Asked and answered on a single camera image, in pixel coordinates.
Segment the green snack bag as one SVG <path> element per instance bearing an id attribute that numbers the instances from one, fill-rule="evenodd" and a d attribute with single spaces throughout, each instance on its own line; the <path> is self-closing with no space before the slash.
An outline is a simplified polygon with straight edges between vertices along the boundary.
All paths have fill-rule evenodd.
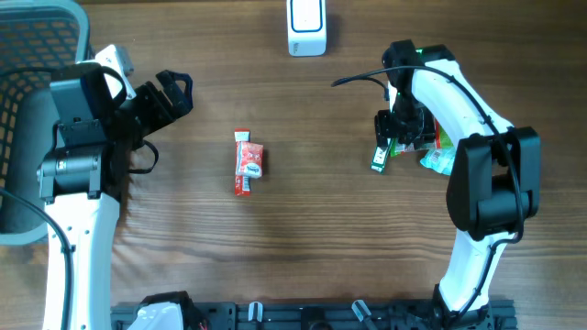
<path id="1" fill-rule="evenodd" d="M 414 152 L 429 149 L 451 149 L 454 147 L 449 135 L 445 132 L 439 122 L 434 119 L 432 137 L 423 137 L 420 140 L 405 145 L 400 144 L 397 139 L 391 141 L 389 156 L 396 157 L 406 152 Z"/>

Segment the teal white tissue pack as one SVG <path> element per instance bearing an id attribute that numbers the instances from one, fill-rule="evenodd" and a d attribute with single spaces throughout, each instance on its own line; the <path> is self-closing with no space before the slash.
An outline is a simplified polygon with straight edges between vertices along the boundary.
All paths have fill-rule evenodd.
<path id="1" fill-rule="evenodd" d="M 420 164 L 427 169 L 450 176 L 455 157 L 456 149 L 454 147 L 435 148 L 428 151 L 428 153 L 420 160 Z"/>

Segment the red tissue packet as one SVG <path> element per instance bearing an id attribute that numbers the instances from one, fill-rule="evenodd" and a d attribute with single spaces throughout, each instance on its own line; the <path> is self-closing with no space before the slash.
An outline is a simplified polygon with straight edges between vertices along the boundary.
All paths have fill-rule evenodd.
<path id="1" fill-rule="evenodd" d="M 236 174 L 258 179 L 262 176 L 264 147 L 248 141 L 237 143 Z"/>

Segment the red stick sachet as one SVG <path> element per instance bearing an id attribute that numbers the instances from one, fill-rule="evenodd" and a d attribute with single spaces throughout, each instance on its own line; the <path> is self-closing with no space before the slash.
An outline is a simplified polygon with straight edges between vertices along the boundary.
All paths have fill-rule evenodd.
<path id="1" fill-rule="evenodd" d="M 235 129 L 235 140 L 236 140 L 236 156 L 235 159 L 238 158 L 238 143 L 249 141 L 250 139 L 250 131 L 246 128 L 236 128 Z M 235 195 L 236 196 L 249 196 L 250 195 L 250 187 L 249 187 L 249 178 L 241 175 L 235 176 Z"/>

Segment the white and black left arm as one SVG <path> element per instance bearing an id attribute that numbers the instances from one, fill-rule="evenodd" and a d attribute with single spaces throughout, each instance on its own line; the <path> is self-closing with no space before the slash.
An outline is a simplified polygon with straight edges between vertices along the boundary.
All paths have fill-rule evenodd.
<path id="1" fill-rule="evenodd" d="M 54 71 L 59 120 L 37 171 L 49 263 L 43 326 L 107 329 L 112 246 L 132 151 L 146 136 L 188 115 L 193 80 L 164 70 L 128 95 L 122 73 L 97 62 Z"/>

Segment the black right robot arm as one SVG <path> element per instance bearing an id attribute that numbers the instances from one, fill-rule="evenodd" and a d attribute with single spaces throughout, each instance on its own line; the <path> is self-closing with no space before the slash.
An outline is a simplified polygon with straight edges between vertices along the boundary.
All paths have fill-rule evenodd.
<path id="1" fill-rule="evenodd" d="M 456 148 L 446 194 L 457 228 L 449 268 L 435 288 L 436 326 L 473 325 L 489 313 L 488 288 L 504 248 L 538 209 L 540 138 L 497 115 L 443 45 L 395 41 L 382 55 L 390 107 L 374 117 L 380 149 L 422 145 L 438 127 Z"/>

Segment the white barcode scanner box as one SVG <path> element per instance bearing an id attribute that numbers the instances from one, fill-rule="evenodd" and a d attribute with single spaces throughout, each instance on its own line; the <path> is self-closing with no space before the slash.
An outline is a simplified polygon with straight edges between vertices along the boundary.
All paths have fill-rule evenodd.
<path id="1" fill-rule="evenodd" d="M 288 51 L 293 57 L 322 56 L 327 48 L 325 0 L 287 0 Z"/>

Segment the grey plastic mesh basket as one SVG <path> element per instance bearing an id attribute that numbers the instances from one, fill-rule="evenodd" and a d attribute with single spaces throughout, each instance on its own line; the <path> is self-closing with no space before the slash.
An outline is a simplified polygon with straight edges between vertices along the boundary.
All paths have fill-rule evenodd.
<path id="1" fill-rule="evenodd" d="M 88 60 L 88 16 L 73 1 L 1 4 L 1 186 L 36 206 L 37 168 L 58 118 L 51 69 Z"/>

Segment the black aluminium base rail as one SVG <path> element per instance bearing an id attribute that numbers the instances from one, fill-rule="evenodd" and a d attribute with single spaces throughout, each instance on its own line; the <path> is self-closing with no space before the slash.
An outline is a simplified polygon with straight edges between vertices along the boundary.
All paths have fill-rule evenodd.
<path id="1" fill-rule="evenodd" d="M 429 300 L 368 303 L 373 324 L 384 330 L 429 329 L 431 312 Z M 198 302 L 195 307 L 206 319 L 211 330 L 230 329 L 309 329 L 319 324 L 332 329 L 364 329 L 350 303 L 265 304 L 262 321 L 250 321 L 249 307 L 234 302 Z M 472 324 L 471 329 L 516 330 L 518 321 L 514 302 L 493 300 L 484 320 Z"/>

